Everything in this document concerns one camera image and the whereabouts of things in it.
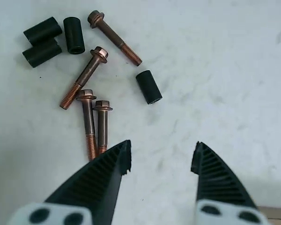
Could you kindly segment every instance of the bolt head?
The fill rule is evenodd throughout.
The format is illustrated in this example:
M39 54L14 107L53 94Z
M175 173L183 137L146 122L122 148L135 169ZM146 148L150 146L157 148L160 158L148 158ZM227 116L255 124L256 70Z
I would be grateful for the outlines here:
M96 99L97 97L94 96L93 91L91 89L85 89L85 90L80 90L77 95L76 95L76 99L78 101L82 101L84 99Z
M104 13L99 13L99 11L94 10L88 16L88 22L91 28L95 28L97 26L97 22L104 18Z
M96 106L94 109L95 110L107 110L107 111L112 110L112 108L109 107L109 101L106 101L106 100L96 101Z
M102 47L97 46L94 50L90 50L90 53L93 56L99 56L101 58L102 63L107 62L108 52Z

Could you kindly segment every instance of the marble surface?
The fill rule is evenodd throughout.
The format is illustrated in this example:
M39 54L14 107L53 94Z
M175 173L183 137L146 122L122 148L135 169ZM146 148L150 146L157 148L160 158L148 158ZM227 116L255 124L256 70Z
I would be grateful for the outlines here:
M143 59L135 67L87 16L106 21ZM23 31L54 16L81 19L87 51L32 69ZM197 141L216 151L258 205L281 206L281 0L0 1L0 224L41 202L87 162L82 109L59 108L90 59L87 83L110 100L109 146L132 141L114 225L192 222ZM147 105L135 76L150 69L163 99Z

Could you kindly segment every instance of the bolt thread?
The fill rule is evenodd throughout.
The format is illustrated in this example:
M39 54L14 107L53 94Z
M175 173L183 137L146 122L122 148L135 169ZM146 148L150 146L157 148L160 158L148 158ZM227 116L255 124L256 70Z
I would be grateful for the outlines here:
M102 153L104 153L106 151L107 151L107 146L106 145L99 146L99 154L102 154Z
M86 135L86 145L88 149L89 161L97 157L95 135Z
M60 103L60 107L63 108L64 110L67 110L70 105L72 104L72 102L75 99L75 95L76 93L82 88L82 86L78 83L75 83L71 89L69 90L69 92L66 94L66 96L64 97L64 99L61 101Z
M132 51L132 49L128 45L122 45L121 51L125 54L125 56L128 57L128 59L133 62L134 65L139 66L142 63L140 57L134 51Z

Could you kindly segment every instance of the bolt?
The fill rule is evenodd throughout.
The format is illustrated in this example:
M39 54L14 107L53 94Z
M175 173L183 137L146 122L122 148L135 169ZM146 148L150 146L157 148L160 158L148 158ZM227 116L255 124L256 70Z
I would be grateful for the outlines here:
M107 113L112 108L109 101L96 101L94 110L98 111L98 148L99 154L107 150Z
M93 115L93 106L92 106L92 100L96 98L97 97L93 95L93 91L89 89L80 90L76 96L76 99L82 102L84 128L85 128L89 161L93 160L98 155L97 147L96 147L95 124L94 124L94 115Z
M64 110L69 108L75 99L76 93L83 88L99 64L107 62L108 53L103 48L97 46L94 50L91 50L90 53L93 57L60 103L60 107Z
M90 23L91 28L98 27L103 34L105 34L110 41L112 41L116 47L118 47L127 57L130 59L133 64L139 66L142 63L140 57L132 51L132 49L121 39L116 32L114 32L110 26L103 20L104 13L99 13L97 10L94 10L89 14L88 22Z

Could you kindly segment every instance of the bolt shank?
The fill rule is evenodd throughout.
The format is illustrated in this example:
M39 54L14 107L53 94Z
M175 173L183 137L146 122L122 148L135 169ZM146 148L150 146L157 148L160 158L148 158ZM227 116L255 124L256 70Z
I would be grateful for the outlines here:
M110 41L112 41L118 48L121 48L121 46L124 44L123 39L121 39L116 32L114 32L110 26L102 19L97 22L97 27L100 29L100 31L105 34Z
M98 111L98 146L107 146L107 112Z
M94 114L91 99L84 99L82 102L85 134L95 134Z
M76 80L76 83L80 84L83 87L89 80L89 78L92 76L94 71L97 69L100 62L101 61L98 56L93 56L92 59L89 61L88 65L85 67L85 69L82 71L82 73Z

